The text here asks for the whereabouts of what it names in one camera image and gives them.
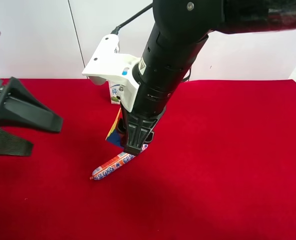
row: red cloth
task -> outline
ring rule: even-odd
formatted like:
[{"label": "red cloth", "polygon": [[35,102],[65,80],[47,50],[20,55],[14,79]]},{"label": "red cloth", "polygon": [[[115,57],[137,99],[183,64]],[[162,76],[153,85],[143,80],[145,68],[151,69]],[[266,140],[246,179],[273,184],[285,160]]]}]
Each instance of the red cloth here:
[{"label": "red cloth", "polygon": [[118,112],[88,80],[24,80],[62,133],[8,128],[32,157],[0,157],[0,240],[296,240],[296,83],[180,85],[142,155],[101,181]]}]

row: red felt surface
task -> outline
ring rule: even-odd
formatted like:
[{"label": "red felt surface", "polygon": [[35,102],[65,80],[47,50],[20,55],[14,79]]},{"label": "red felt surface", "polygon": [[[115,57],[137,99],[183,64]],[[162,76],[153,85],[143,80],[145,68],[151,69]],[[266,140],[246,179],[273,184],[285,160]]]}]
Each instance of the red felt surface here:
[{"label": "red felt surface", "polygon": [[296,83],[181,84],[141,156],[101,181],[118,106],[88,80],[24,80],[61,134],[7,128],[32,157],[0,157],[0,240],[296,240]]}]

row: black strap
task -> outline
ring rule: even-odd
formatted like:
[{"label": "black strap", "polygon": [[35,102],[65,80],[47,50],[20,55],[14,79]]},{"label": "black strap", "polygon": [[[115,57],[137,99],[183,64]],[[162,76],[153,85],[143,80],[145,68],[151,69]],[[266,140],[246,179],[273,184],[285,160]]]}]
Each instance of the black strap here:
[{"label": "black strap", "polygon": [[7,133],[0,128],[0,155],[31,155],[33,144],[23,138]]}]

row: white bracket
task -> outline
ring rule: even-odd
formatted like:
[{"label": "white bracket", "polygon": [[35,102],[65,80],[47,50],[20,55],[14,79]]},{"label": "white bracket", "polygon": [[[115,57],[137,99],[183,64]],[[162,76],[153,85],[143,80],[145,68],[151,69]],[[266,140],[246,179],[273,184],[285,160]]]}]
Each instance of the white bracket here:
[{"label": "white bracket", "polygon": [[103,37],[92,55],[82,75],[89,76],[95,84],[103,84],[105,80],[120,84],[118,96],[128,112],[132,112],[137,97],[139,84],[132,76],[133,67],[140,58],[119,53],[119,37],[109,34]]}]

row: screw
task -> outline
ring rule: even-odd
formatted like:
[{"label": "screw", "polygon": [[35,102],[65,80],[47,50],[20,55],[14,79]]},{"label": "screw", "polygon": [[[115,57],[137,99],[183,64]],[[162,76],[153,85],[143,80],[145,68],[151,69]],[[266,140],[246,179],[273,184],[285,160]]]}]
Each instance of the screw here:
[{"label": "screw", "polygon": [[188,9],[188,11],[192,11],[194,9],[194,3],[191,1],[188,2],[187,9]]}]

